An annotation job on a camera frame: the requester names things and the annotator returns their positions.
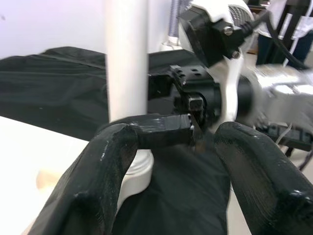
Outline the white plastic table leg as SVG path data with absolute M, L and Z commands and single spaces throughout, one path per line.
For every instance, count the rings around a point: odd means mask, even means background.
M 148 0 L 105 0 L 109 120 L 143 115 L 148 101 Z

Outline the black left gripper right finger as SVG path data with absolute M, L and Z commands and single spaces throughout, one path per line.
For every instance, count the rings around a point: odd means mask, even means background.
M 313 184 L 270 137 L 225 122 L 214 140 L 251 235 L 313 235 Z

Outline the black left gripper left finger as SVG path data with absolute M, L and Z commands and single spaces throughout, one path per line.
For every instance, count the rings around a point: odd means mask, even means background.
M 110 235 L 137 149 L 127 124 L 100 131 L 61 176 L 28 235 Z

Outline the white plastic table top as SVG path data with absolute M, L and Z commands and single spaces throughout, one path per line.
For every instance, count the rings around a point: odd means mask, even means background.
M 87 141 L 0 117 L 0 235 L 27 235 Z

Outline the white floor fan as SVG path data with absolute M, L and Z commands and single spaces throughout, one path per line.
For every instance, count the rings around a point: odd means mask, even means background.
M 231 17 L 235 26 L 251 22 L 253 15 L 244 0 L 171 0 L 167 34 L 161 51 L 182 49 L 179 40 L 179 16 L 191 6 L 199 6 L 213 14 L 213 18 Z

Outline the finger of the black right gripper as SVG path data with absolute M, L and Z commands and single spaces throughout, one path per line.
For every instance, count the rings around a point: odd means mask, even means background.
M 174 78 L 169 74 L 148 75 L 148 100 L 173 99 Z
M 188 114 L 147 114 L 125 117 L 101 125 L 97 129 L 97 133 L 117 124 L 126 124 L 136 132 L 138 149 L 154 149 L 195 143 L 194 125 Z

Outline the black table cloth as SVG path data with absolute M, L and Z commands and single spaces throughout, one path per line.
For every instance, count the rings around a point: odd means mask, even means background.
M 89 143 L 109 121 L 105 55 L 59 47 L 0 59 L 0 117 Z M 230 179 L 215 153 L 152 150 L 151 181 L 117 209 L 110 235 L 227 235 Z

